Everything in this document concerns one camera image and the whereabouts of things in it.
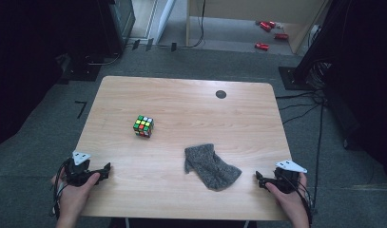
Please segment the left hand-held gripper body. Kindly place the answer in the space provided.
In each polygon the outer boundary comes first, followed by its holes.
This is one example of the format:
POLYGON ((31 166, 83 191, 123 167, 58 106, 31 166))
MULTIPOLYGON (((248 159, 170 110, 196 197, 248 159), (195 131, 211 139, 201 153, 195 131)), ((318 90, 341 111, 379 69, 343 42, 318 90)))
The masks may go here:
POLYGON ((65 174, 67 183, 73 186, 82 186, 94 174, 90 171, 90 155, 78 151, 72 152, 72 157, 66 161, 65 174))

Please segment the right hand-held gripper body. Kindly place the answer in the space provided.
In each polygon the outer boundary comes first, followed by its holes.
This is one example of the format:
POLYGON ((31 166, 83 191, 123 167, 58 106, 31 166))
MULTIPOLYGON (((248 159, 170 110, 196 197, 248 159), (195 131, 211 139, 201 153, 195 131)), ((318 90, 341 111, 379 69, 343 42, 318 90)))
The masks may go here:
POLYGON ((298 189, 300 173, 306 174, 308 170, 294 161, 277 161, 275 177, 277 187, 285 194, 292 193, 298 189))

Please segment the grey fuzzy cloth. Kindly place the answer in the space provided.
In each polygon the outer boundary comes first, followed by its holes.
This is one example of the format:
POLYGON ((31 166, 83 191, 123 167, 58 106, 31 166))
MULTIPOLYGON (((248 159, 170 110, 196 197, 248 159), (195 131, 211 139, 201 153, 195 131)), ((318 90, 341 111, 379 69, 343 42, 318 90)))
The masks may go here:
POLYGON ((226 163, 216 154, 213 143, 187 147, 184 154, 184 172, 188 174, 194 170, 210 190, 222 191, 242 174, 241 169, 226 163))

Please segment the multicoloured puzzle cube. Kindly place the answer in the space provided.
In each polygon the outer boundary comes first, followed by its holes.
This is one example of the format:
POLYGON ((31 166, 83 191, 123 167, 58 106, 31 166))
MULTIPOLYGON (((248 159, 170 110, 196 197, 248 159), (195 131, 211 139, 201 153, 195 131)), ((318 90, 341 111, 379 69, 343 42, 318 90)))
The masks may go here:
POLYGON ((154 127, 154 120, 147 116, 139 115, 133 124, 137 136, 150 138, 154 127))

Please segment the person's right hand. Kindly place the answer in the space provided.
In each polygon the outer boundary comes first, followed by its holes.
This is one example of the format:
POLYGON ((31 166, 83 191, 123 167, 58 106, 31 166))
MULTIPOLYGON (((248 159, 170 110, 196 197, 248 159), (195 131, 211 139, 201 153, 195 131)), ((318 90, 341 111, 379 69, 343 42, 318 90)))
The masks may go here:
POLYGON ((284 194, 277 187, 275 190, 268 191, 274 196, 277 204, 282 208, 283 212, 291 222, 297 220, 308 221, 305 207, 298 193, 293 192, 290 194, 284 194))

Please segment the person's left hand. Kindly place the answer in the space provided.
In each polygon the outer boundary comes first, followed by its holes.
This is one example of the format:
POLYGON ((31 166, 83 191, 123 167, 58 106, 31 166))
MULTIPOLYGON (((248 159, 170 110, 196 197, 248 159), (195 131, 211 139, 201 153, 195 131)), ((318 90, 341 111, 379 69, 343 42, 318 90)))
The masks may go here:
POLYGON ((100 174, 93 174, 88 181, 82 186, 68 186, 61 194, 59 199, 60 216, 59 219, 75 219, 77 220, 84 210, 89 197, 89 192, 96 184, 100 174))

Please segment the black flat floor base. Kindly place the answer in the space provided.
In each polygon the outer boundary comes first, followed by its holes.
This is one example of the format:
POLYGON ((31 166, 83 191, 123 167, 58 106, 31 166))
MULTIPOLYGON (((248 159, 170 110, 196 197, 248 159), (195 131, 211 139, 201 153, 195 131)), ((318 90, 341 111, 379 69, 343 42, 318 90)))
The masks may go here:
POLYGON ((67 54, 56 58, 63 70, 59 85, 67 85, 70 81, 95 82, 100 71, 100 66, 79 64, 73 61, 67 54))

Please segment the dark curtain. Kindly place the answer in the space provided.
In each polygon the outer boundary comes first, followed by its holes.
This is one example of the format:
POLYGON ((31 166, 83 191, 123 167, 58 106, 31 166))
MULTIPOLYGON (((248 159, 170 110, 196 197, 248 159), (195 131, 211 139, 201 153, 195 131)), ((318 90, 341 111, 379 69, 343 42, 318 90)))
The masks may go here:
POLYGON ((15 135, 59 81, 57 58, 77 0, 0 0, 0 144, 15 135))
POLYGON ((333 30, 339 38, 328 86, 356 119, 349 138, 387 176, 387 0, 348 0, 333 30))

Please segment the dark cabinet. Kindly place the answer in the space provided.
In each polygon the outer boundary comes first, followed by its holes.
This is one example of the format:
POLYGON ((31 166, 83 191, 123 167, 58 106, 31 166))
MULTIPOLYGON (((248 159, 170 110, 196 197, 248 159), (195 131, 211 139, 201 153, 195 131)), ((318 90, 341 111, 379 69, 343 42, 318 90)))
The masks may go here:
POLYGON ((107 46, 105 54, 121 54, 135 23, 132 1, 98 0, 98 3, 107 46))

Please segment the white panel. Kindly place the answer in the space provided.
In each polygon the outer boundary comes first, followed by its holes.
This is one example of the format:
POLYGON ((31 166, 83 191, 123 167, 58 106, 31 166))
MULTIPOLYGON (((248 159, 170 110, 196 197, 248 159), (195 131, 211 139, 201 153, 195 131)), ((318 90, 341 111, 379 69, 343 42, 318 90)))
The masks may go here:
POLYGON ((167 0, 166 4, 164 6, 164 10, 161 14, 160 20, 159 20, 159 26, 157 30, 157 35, 154 38, 154 41, 156 44, 160 43, 160 40, 162 38, 162 35, 164 33, 164 29, 166 27, 167 21, 171 15, 171 12, 173 11, 174 5, 176 3, 176 0, 167 0))

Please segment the light wooden furniture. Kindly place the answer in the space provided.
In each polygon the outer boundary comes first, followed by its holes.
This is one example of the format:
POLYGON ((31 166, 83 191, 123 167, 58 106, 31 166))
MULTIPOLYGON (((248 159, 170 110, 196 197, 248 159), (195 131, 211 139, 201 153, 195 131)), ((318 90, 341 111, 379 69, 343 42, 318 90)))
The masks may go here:
POLYGON ((319 20, 329 0, 187 0, 186 38, 189 44, 190 18, 204 16, 283 24, 293 53, 300 50, 308 32, 319 20))

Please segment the black stand with base plate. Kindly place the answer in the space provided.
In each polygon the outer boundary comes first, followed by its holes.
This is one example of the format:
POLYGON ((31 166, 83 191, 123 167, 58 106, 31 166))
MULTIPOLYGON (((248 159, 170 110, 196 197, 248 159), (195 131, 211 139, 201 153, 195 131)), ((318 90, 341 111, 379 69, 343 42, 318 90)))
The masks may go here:
POLYGON ((318 63, 332 63, 339 54, 345 29, 345 17, 352 0, 333 0, 316 40, 296 67, 280 66, 279 73, 287 90, 314 90, 308 75, 318 63))

